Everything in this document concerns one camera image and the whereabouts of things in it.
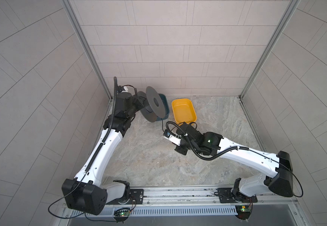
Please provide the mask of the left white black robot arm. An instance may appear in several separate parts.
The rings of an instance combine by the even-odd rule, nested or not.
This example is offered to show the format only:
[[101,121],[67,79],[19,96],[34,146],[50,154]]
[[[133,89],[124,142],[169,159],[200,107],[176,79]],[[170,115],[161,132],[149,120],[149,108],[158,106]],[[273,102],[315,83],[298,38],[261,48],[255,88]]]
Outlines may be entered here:
[[104,188],[100,185],[114,150],[143,107],[138,95],[132,95],[124,86],[119,86],[115,77],[112,112],[104,123],[99,141],[74,179],[66,179],[62,185],[62,199],[69,209],[99,215],[108,202],[130,201],[129,182],[115,180]]

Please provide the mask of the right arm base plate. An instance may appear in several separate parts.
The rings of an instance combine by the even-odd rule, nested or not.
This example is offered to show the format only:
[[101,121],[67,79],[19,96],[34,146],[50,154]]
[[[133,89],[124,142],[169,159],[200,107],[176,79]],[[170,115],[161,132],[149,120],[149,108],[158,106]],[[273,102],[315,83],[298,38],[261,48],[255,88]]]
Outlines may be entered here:
[[233,188],[218,188],[214,195],[220,200],[220,203],[257,203],[258,199],[254,195],[252,197],[245,196],[240,192],[234,194]]

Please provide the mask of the dark grey cable spool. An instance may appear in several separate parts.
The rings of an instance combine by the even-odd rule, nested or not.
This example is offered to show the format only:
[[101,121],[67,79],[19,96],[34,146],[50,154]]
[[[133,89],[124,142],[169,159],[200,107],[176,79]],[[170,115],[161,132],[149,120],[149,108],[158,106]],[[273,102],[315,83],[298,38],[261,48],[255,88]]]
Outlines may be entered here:
[[137,93],[138,100],[143,108],[140,110],[144,118],[149,122],[155,122],[157,118],[164,118],[166,115],[164,103],[158,92],[151,86],[146,88],[146,92]]

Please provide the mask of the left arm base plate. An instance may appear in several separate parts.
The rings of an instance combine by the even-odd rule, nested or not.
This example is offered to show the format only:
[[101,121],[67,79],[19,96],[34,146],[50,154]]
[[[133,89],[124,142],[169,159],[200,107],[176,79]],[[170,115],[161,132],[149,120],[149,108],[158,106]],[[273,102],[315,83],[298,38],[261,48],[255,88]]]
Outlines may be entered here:
[[130,189],[130,193],[125,195],[122,198],[112,200],[107,202],[108,205],[120,204],[120,205],[130,205],[142,204],[143,203],[144,189]]

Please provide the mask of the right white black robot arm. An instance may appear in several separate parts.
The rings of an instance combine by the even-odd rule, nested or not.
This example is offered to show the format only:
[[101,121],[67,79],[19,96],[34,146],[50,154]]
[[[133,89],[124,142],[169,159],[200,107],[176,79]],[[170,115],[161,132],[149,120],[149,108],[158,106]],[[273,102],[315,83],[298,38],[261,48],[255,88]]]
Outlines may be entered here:
[[293,173],[290,154],[284,151],[267,153],[238,144],[214,132],[200,133],[193,123],[167,121],[163,137],[176,145],[175,151],[186,155],[189,150],[201,160],[226,158],[249,166],[259,174],[247,179],[238,178],[231,190],[233,196],[252,197],[272,192],[293,197]]

